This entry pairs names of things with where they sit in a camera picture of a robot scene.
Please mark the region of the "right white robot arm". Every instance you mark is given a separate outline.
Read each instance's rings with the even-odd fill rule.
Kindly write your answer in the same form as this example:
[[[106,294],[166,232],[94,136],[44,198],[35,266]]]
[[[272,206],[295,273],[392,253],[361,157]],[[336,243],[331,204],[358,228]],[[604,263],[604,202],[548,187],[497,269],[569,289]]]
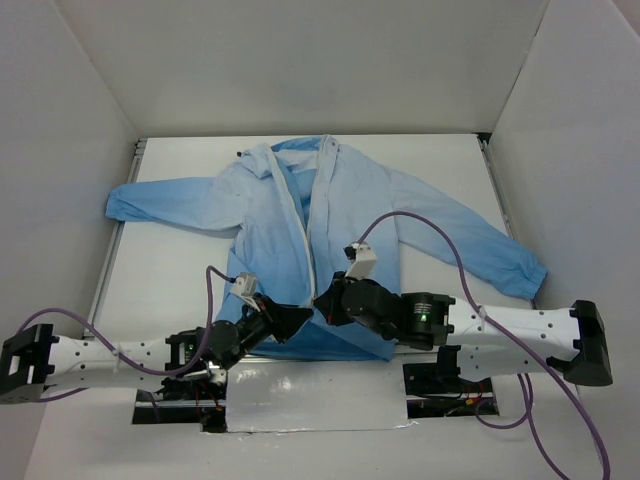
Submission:
[[[557,310],[473,307],[443,294],[398,295],[338,272],[314,305],[331,326],[359,324],[385,341],[436,352],[435,379],[446,391],[546,369],[579,386],[613,382],[604,322],[591,301]]]

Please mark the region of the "light blue zip jacket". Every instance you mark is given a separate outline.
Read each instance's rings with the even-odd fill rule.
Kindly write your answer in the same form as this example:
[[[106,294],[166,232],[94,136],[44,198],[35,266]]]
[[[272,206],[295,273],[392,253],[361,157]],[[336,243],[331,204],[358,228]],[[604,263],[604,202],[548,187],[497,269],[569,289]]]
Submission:
[[[332,136],[261,144],[213,177],[115,188],[106,214],[193,231],[235,230],[227,272],[257,277],[261,294],[307,306],[348,267],[344,248],[365,237],[373,278],[401,287],[399,248],[462,264],[500,293],[530,300],[547,271],[536,256],[478,213]]]

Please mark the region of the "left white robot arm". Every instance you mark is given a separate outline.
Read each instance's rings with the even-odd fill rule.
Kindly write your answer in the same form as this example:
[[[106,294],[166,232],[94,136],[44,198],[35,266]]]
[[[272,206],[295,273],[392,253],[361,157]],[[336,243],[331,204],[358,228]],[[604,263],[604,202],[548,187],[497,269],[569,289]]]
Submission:
[[[196,386],[222,386],[228,371],[261,342],[291,339],[312,316],[308,308],[257,296],[239,320],[217,320],[166,338],[117,343],[57,335],[33,325],[1,350],[1,402],[36,403],[77,389],[134,388],[182,399]]]

